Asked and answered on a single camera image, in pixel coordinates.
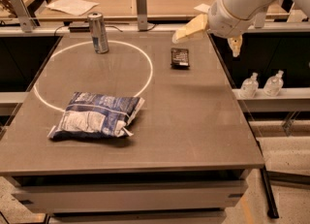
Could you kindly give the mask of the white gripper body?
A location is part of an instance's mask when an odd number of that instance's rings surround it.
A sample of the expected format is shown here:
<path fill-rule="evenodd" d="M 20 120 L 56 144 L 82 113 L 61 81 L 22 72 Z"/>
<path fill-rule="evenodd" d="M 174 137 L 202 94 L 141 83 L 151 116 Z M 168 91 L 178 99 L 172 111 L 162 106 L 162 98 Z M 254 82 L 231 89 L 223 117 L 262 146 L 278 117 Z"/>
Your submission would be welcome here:
<path fill-rule="evenodd" d="M 216 0 L 208 11 L 208 28 L 221 38 L 242 35 L 252 24 L 259 0 Z"/>

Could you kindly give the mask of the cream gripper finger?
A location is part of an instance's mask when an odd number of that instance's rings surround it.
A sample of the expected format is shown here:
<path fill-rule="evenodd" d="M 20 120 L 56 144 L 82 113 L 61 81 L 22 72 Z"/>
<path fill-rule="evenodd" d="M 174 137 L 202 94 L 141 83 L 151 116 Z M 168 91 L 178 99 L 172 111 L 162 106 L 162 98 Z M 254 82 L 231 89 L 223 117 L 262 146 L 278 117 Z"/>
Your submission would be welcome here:
<path fill-rule="evenodd" d="M 175 44 L 184 43 L 191 39 L 200 39 L 204 36 L 208 28 L 207 14 L 200 14 L 190 20 L 187 24 L 178 28 L 173 36 L 172 41 Z"/>
<path fill-rule="evenodd" d="M 243 42 L 243 38 L 241 35 L 239 35 L 237 37 L 228 38 L 228 44 L 232 50 L 232 56 L 233 57 L 239 56 L 240 51 L 241 51 L 242 42 Z"/>

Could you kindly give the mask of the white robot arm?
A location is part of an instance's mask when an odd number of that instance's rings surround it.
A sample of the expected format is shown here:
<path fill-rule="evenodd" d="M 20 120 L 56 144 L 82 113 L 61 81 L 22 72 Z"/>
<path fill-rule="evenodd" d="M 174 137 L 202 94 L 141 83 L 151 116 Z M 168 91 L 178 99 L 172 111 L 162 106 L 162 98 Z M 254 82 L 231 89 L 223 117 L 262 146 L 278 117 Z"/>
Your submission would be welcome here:
<path fill-rule="evenodd" d="M 234 57 L 239 56 L 242 35 L 253 24 L 260 22 L 269 5 L 276 0 L 215 0 L 206 14 L 200 14 L 180 27 L 172 36 L 172 41 L 186 42 L 202 38 L 206 32 L 225 38 Z M 310 17 L 310 0 L 293 0 L 293 2 Z"/>

